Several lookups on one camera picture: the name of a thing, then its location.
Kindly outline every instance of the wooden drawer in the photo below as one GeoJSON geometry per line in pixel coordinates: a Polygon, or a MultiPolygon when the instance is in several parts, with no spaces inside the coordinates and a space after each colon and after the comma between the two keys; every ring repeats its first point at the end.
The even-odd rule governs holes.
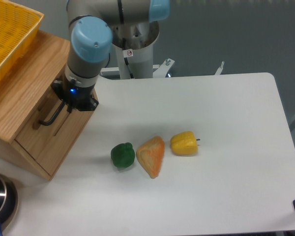
{"type": "Polygon", "coordinates": [[[72,113],[63,108],[50,126],[39,124],[39,120],[49,120],[60,105],[52,89],[48,89],[40,104],[34,109],[26,125],[15,141],[50,175],[53,176],[79,137],[92,112],[72,113]]]}

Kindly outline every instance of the plastic basket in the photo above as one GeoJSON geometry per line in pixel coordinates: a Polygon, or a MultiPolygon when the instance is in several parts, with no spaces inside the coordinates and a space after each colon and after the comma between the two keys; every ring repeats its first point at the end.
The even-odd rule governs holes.
{"type": "Polygon", "coordinates": [[[34,40],[44,14],[0,0],[0,80],[34,40]]]}

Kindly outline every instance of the green bell pepper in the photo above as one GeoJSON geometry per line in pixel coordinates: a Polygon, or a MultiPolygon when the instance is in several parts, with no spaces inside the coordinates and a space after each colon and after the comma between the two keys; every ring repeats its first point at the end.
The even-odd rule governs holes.
{"type": "Polygon", "coordinates": [[[111,150],[110,156],[114,166],[127,168],[134,162],[135,151],[131,143],[119,144],[111,150]]]}

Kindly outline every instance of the toy yellow pepper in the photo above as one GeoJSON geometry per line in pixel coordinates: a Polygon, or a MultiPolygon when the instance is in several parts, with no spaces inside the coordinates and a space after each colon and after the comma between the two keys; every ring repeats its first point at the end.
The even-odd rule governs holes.
{"type": "Polygon", "coordinates": [[[171,138],[171,149],[176,155],[193,155],[198,151],[198,140],[193,132],[182,132],[171,138]]]}

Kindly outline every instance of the white table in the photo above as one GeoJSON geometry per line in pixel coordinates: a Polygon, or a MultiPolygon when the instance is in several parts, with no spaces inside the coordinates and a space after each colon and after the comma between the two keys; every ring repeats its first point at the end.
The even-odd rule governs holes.
{"type": "Polygon", "coordinates": [[[110,81],[100,106],[55,178],[46,182],[0,159],[20,181],[7,236],[184,236],[295,230],[295,149],[274,78],[267,73],[110,81]],[[192,130],[193,157],[170,138],[192,130]],[[160,175],[137,160],[118,171],[111,149],[166,142],[160,175]]]}

